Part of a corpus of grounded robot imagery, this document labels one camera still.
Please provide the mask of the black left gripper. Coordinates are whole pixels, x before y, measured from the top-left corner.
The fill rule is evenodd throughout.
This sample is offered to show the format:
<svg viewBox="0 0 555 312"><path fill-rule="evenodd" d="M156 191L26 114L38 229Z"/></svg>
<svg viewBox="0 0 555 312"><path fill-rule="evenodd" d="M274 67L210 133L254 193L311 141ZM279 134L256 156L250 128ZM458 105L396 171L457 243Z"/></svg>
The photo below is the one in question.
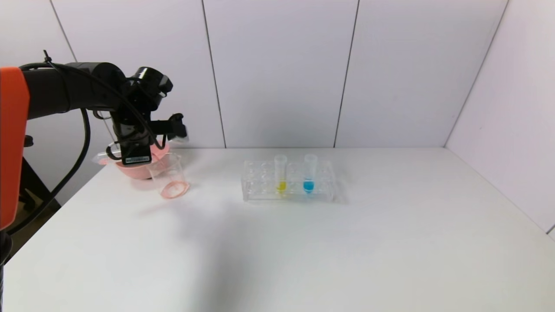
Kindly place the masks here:
<svg viewBox="0 0 555 312"><path fill-rule="evenodd" d="M119 154L112 154L113 160L119 160L124 166L136 166L151 163L151 137L142 126L129 126L116 123L114 132L119 145Z"/></svg>

